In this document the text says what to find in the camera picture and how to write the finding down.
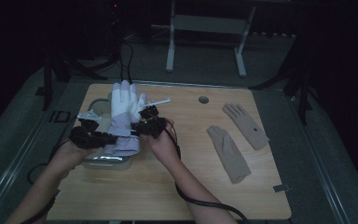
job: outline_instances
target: wooden tabletop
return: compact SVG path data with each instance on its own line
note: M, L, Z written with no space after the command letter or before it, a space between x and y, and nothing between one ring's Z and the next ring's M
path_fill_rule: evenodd
M111 89L110 84L90 85L80 112L86 112L92 101L107 98ZM171 98L170 103L157 105L159 116L174 120L183 163L222 203L249 219L291 216L284 191L273 189L282 182L269 145L254 150L222 110L224 104L240 104L263 127L249 90L139 85L141 92L148 100ZM201 104L200 96L208 97L209 103ZM230 182L217 156L206 132L211 125L228 131L252 171L239 184ZM168 171L142 140L141 149L125 171L77 166L60 184L62 193L48 219L192 220Z

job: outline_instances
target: dark background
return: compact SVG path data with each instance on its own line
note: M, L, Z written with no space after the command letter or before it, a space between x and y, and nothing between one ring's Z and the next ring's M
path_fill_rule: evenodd
M316 55L310 84L358 171L358 1L254 2L258 9L253 32L297 35L283 68ZM101 51L98 45L105 25L117 19L111 17L112 11L120 17L120 25L132 25L145 36L150 33L149 24L169 22L169 1L117 1L119 9L111 8L112 3L0 1L0 115L28 76L43 65L47 43L56 43L75 58L89 59L119 50L113 45ZM191 13L193 7L186 4L181 9ZM218 12L233 14L224 7Z

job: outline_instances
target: person's arm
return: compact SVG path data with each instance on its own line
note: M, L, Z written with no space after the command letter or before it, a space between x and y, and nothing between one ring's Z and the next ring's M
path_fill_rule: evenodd
M42 211L56 193L61 180L80 164L83 158L95 152L75 146L71 141L63 144L55 153L43 173L37 178L19 206L7 219L6 223L22 223ZM45 223L47 215L37 223Z
M167 125L167 130L171 130L172 125ZM176 153L175 146L167 133L162 132L158 139L152 136L143 136L151 146L156 158L171 173L176 185L189 198L210 202L220 203L219 200L207 190L199 180L191 174L186 166L181 162ZM237 223L235 218L224 209L199 206L186 202L186 205L197 223Z

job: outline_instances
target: beige glove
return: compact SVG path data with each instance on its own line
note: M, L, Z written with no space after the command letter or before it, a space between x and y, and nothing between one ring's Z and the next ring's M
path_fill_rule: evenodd
M243 158L242 154L235 145L231 136L224 129L217 126L211 126L207 129L212 138L214 148L220 158L225 170L233 184L240 183L251 170Z
M232 118L254 149L260 149L267 144L269 138L242 106L225 105L223 111Z

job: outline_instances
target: gray carpet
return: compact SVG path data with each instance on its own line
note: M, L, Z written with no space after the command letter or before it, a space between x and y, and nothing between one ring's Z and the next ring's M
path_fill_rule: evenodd
M134 39L129 38L129 43L134 52L131 76L137 83L158 81L246 88L276 75L293 39L257 35L249 37L243 53L248 73L246 78L238 77L234 53L228 45L197 46L198 42L193 40L178 40L174 71L166 73L168 45L164 36L148 42L142 40L141 43L139 39L135 43ZM127 62L131 55L130 48L123 46L122 51L124 62ZM0 118L0 178L23 148L24 141L30 142L28 137L30 131L34 131L33 127L38 122L42 124L42 128L37 130L38 136L31 141L32 146L24 158L24 165L14 176L12 187L2 197L0 223L30 188L26 180L30 169L47 161L49 152L60 137L65 124L48 122L52 110L76 114L89 84L97 82L82 75L74 75L70 83L55 81L53 105L50 111L42 112L43 99L34 96L37 87L42 85L42 75L39 71L29 78ZM101 75L110 77L105 83L117 81L119 66L114 65L102 71ZM292 188L287 192L293 213L291 221L301 224L358 223L358 175L345 147L323 109L311 97L309 100L313 110L307 112L309 125L304 130L296 116L297 102L290 101L280 91L284 83L277 83L268 90L254 91L254 94L282 182ZM344 220L337 219L329 197L326 197L326 192L331 191L326 190L318 173L320 166L314 161L315 148L344 207L347 215ZM289 220L270 220L268 223L289 223Z

